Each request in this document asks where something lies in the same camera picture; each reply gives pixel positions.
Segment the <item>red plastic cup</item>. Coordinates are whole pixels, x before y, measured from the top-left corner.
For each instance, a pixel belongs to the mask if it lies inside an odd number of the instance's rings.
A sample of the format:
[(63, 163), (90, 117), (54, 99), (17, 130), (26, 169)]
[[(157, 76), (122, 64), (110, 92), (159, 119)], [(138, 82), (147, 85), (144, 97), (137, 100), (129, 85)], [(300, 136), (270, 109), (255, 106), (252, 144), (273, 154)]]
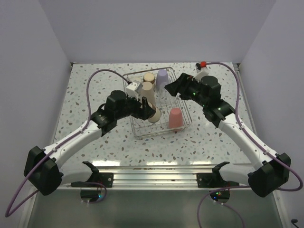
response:
[(182, 127), (183, 124), (183, 116), (182, 111), (179, 108), (171, 109), (169, 113), (169, 122), (168, 127), (170, 129)]

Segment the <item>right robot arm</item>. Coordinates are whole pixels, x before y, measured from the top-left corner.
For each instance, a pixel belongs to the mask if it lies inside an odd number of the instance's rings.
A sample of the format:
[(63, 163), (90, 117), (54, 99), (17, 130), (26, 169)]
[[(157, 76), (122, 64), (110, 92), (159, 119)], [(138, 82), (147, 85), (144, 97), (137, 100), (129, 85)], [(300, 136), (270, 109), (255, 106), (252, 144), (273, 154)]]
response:
[(211, 180), (216, 186), (228, 181), (248, 185), (252, 191), (265, 197), (288, 181), (291, 159), (286, 153), (278, 154), (242, 123), (235, 109), (221, 98), (221, 85), (214, 76), (200, 81), (188, 74), (164, 87), (171, 96), (192, 100), (202, 106), (204, 116), (241, 149), (252, 168), (222, 162), (212, 169)]

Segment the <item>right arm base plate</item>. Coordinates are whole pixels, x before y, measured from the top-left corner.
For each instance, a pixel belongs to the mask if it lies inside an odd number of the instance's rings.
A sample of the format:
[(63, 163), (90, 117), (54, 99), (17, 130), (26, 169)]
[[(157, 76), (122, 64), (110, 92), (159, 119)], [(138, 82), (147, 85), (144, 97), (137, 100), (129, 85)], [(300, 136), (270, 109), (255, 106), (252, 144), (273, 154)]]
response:
[(196, 178), (199, 188), (223, 188), (239, 186), (239, 183), (234, 181), (225, 181), (214, 173), (197, 173)]

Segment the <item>clear glass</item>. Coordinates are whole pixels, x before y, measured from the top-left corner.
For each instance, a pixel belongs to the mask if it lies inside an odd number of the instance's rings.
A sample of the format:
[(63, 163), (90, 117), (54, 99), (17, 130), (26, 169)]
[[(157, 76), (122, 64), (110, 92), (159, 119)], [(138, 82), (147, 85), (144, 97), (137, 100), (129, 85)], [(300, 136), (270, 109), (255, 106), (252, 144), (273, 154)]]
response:
[(172, 98), (172, 96), (170, 95), (170, 93), (163, 87), (160, 88), (158, 90), (158, 98), (159, 101), (162, 103), (168, 102), (170, 101), (170, 99)]

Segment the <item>metal-lined cup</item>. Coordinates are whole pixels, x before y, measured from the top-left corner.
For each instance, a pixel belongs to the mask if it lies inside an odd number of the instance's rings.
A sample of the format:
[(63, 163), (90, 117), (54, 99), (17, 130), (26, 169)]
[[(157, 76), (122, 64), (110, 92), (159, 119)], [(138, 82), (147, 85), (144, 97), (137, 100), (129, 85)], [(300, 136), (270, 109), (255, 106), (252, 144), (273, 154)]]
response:
[(140, 77), (133, 77), (130, 79), (132, 82), (139, 82), (142, 83), (142, 79)]
[(146, 73), (144, 76), (143, 76), (143, 81), (144, 82), (150, 82), (151, 84), (154, 84), (155, 83), (155, 76), (153, 73)]
[(153, 107), (153, 110), (155, 111), (155, 114), (148, 119), (148, 121), (150, 123), (158, 122), (160, 120), (160, 117), (161, 117), (161, 112), (157, 107)]

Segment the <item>tan paper cup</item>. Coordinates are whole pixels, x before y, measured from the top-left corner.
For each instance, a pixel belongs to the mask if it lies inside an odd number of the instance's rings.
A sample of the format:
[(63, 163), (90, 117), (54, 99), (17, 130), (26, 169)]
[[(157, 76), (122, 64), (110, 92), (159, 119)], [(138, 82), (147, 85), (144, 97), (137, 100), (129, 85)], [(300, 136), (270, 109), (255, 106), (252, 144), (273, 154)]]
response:
[(150, 83), (150, 82), (143, 82), (142, 89), (141, 89), (141, 95), (143, 97), (146, 97), (147, 100), (148, 100), (148, 102), (150, 102), (153, 105), (156, 105), (152, 83)]

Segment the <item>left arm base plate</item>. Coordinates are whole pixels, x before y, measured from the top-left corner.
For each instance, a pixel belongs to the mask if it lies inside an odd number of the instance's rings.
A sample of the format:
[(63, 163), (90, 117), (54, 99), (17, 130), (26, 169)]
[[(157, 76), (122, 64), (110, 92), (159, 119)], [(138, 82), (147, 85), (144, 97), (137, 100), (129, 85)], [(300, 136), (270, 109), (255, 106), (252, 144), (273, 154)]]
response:
[(97, 187), (93, 184), (88, 184), (89, 182), (103, 184), (106, 188), (111, 188), (113, 186), (114, 174), (109, 172), (93, 173), (85, 181), (74, 181), (71, 183), (71, 187)]

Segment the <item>lavender plastic cup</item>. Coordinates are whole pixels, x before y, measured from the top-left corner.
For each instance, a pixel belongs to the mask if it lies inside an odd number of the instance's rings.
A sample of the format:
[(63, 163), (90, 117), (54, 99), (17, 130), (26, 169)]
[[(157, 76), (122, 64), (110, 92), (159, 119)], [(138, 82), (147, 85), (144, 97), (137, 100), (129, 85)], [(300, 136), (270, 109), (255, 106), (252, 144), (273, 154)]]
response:
[(157, 72), (156, 88), (161, 89), (169, 83), (169, 76), (167, 70), (161, 69)]

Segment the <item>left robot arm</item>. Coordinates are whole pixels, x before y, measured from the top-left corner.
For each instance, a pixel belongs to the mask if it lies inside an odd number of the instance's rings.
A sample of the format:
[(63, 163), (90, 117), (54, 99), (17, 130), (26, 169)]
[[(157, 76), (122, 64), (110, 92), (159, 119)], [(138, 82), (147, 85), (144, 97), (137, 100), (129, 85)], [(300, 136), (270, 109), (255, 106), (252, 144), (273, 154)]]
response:
[(121, 90), (114, 90), (106, 102), (90, 114), (88, 121), (74, 132), (43, 149), (33, 147), (28, 153), (24, 176), (42, 195), (49, 195), (60, 185), (74, 181), (60, 168), (76, 152), (106, 135), (120, 119), (132, 116), (147, 120), (154, 114), (155, 110), (145, 97), (136, 99)]

